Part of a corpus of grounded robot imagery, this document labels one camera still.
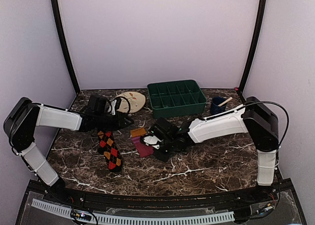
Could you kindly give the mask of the green compartment tray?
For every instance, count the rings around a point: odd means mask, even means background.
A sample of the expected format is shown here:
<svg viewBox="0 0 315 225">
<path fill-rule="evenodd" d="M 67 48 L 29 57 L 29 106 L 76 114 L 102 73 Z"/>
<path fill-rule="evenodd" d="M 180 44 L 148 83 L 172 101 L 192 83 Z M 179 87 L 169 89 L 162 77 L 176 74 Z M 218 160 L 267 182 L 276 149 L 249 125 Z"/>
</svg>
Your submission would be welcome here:
<svg viewBox="0 0 315 225">
<path fill-rule="evenodd" d="M 194 80 L 151 83 L 147 90 L 155 119 L 201 114 L 207 103 Z"/>
</svg>

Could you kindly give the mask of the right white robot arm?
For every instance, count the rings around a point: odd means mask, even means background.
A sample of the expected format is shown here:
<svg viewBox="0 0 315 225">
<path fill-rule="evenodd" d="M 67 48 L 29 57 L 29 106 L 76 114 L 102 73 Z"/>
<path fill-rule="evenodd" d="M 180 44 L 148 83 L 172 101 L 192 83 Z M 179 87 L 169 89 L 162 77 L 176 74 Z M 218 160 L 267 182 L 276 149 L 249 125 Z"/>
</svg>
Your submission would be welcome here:
<svg viewBox="0 0 315 225">
<path fill-rule="evenodd" d="M 161 161 L 168 161 L 174 151 L 222 136 L 248 133 L 258 155 L 257 184 L 251 192 L 255 202 L 262 202 L 270 194 L 278 165 L 278 152 L 283 139 L 279 137 L 279 119 L 268 105 L 278 103 L 260 101 L 255 97 L 247 98 L 231 110 L 204 118 L 196 118 L 175 126 L 164 118 L 159 118 L 149 128 L 149 132 L 140 138 L 146 146 L 154 148 L 154 155 Z"/>
</svg>

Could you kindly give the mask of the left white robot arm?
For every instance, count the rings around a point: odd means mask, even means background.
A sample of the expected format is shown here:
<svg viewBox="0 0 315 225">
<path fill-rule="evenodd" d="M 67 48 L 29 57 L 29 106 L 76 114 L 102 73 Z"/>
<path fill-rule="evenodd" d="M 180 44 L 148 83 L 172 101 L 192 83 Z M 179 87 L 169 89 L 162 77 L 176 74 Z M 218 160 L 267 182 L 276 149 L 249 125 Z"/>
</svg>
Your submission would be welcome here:
<svg viewBox="0 0 315 225">
<path fill-rule="evenodd" d="M 51 167 L 38 149 L 34 132 L 36 127 L 52 127 L 78 132 L 94 129 L 117 131 L 134 123 L 128 115 L 120 112 L 122 96 L 113 101 L 92 95 L 81 112 L 57 108 L 21 98 L 3 123 L 3 130 L 8 136 L 12 152 L 19 155 L 27 166 L 49 187 L 50 195 L 58 203 L 69 200 L 69 191 L 64 189 L 64 181 Z"/>
</svg>

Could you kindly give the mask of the maroon purple striped sock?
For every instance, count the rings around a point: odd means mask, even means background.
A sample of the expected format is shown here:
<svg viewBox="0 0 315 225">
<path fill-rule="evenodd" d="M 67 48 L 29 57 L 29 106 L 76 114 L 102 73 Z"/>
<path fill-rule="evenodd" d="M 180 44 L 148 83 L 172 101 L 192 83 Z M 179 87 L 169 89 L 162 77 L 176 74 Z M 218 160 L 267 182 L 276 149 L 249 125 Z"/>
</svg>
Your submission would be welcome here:
<svg viewBox="0 0 315 225">
<path fill-rule="evenodd" d="M 152 146 L 147 146 L 140 141 L 140 137 L 146 134 L 144 128 L 138 128 L 130 131 L 131 140 L 140 156 L 140 158 L 146 158 L 153 155 L 154 148 Z"/>
</svg>

